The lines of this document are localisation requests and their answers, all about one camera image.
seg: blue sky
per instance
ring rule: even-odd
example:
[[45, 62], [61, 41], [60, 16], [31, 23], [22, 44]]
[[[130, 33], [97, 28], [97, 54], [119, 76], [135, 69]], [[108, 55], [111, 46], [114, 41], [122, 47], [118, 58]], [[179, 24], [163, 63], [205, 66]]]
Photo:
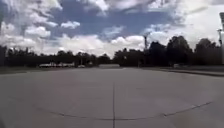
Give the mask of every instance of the blue sky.
[[224, 12], [222, 0], [0, 0], [0, 7], [0, 43], [46, 54], [142, 49], [146, 33], [162, 44], [184, 35], [194, 47], [202, 37], [217, 40]]

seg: curb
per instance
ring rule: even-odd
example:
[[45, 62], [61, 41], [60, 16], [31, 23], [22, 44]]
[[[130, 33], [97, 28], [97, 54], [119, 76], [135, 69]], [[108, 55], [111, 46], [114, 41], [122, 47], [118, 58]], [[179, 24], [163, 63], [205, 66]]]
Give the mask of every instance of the curb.
[[213, 76], [213, 77], [224, 77], [224, 73], [216, 72], [203, 72], [203, 71], [187, 71], [187, 70], [167, 70], [167, 69], [145, 69], [145, 70], [154, 70], [154, 71], [164, 71], [164, 72], [174, 72], [174, 73], [186, 73], [194, 75], [204, 75], [204, 76]]

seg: grass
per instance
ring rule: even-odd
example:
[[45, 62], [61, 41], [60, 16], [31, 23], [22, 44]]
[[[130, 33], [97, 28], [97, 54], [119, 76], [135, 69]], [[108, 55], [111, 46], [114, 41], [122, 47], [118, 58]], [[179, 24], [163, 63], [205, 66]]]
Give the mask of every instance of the grass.
[[62, 70], [62, 69], [72, 69], [72, 68], [0, 67], [0, 74], [15, 74], [15, 73], [37, 72], [37, 71], [54, 71], [54, 70]]
[[187, 70], [187, 71], [205, 71], [205, 72], [224, 72], [224, 66], [189, 66], [178, 68], [161, 68], [168, 70]]

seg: green foliage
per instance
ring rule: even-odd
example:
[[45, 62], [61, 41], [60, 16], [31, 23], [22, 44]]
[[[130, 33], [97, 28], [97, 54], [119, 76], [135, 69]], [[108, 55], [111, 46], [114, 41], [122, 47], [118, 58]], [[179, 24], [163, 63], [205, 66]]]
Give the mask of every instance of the green foliage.
[[152, 42], [145, 51], [123, 49], [115, 52], [113, 60], [107, 54], [95, 56], [88, 53], [58, 51], [56, 55], [37, 55], [29, 49], [6, 49], [0, 47], [0, 66], [37, 67], [49, 63], [75, 63], [78, 65], [97, 66], [99, 64], [117, 63], [120, 66], [173, 66], [181, 65], [221, 65], [221, 47], [204, 38], [194, 52], [183, 36], [174, 36], [167, 46]]

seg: asphalt pavement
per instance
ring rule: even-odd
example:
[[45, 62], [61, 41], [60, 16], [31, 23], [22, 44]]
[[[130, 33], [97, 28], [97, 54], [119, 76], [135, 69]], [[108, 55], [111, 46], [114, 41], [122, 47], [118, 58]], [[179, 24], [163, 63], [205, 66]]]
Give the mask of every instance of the asphalt pavement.
[[0, 128], [223, 128], [224, 79], [141, 69], [0, 75]]

